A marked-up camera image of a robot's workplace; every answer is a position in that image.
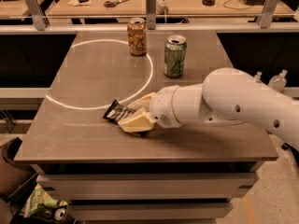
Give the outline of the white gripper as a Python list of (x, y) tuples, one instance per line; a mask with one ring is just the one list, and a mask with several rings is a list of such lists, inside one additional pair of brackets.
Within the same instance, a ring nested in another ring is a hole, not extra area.
[(127, 133), (150, 131), (156, 122), (166, 129), (181, 127), (179, 114), (182, 99), (179, 96), (179, 89), (179, 85), (165, 87), (131, 102), (127, 107), (137, 111), (130, 117), (120, 120), (119, 126)]

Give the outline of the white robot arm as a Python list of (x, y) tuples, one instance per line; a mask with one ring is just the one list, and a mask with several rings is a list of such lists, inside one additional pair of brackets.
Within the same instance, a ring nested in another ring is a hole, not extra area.
[(217, 69), (201, 84), (164, 87), (130, 107), (135, 113), (118, 122), (127, 133), (149, 131), (156, 124), (178, 128), (247, 122), (299, 149), (299, 103), (234, 68)]

